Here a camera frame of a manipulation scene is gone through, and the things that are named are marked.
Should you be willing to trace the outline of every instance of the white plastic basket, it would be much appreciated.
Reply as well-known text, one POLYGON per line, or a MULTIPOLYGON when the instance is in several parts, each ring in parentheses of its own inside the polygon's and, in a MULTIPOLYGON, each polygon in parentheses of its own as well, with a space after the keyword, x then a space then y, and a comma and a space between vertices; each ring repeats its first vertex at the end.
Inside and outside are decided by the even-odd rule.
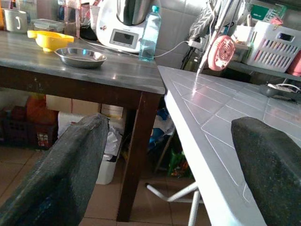
POLYGON ((243 59, 247 65, 285 72, 301 46, 301 32, 258 21, 243 59))

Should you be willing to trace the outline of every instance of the metal shelf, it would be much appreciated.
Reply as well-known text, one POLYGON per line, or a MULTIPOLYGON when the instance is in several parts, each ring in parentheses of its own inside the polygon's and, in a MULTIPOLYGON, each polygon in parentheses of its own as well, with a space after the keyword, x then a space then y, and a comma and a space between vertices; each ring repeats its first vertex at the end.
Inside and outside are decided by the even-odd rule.
POLYGON ((246 69, 246 70, 250 70, 250 71, 254 71, 254 72, 260 72, 260 73, 270 74, 270 75, 274 75, 277 77, 282 77, 282 78, 291 79, 291 80, 295 80, 295 81, 301 81, 301 76, 294 76, 294 75, 287 74, 287 73, 275 72, 275 71, 235 62, 235 61, 230 61, 230 63, 228 64, 228 67, 229 68, 242 68, 242 69, 246 69))

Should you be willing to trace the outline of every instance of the metal bowl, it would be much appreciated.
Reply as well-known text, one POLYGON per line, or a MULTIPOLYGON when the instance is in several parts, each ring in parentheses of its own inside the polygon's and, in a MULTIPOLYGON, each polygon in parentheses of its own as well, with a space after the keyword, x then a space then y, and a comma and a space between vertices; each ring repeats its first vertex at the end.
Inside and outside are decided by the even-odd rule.
POLYGON ((59 48, 55 53, 63 63, 79 68, 97 68, 107 59, 102 53, 84 48, 59 48))

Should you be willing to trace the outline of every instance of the white mug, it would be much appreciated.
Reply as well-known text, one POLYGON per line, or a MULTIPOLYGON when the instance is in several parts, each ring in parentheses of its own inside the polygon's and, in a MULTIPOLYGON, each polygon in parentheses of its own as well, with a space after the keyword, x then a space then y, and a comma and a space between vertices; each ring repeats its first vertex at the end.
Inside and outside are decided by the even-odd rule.
POLYGON ((24 11, 5 8, 5 26, 9 32, 27 33, 27 15, 24 11))

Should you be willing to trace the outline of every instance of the stainless steel jug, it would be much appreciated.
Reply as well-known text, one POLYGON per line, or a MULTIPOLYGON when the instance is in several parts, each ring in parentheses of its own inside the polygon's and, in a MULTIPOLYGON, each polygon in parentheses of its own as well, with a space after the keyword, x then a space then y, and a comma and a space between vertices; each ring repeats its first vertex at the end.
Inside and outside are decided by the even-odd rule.
POLYGON ((127 26, 138 25, 145 20, 153 0, 116 0, 117 17, 127 26))

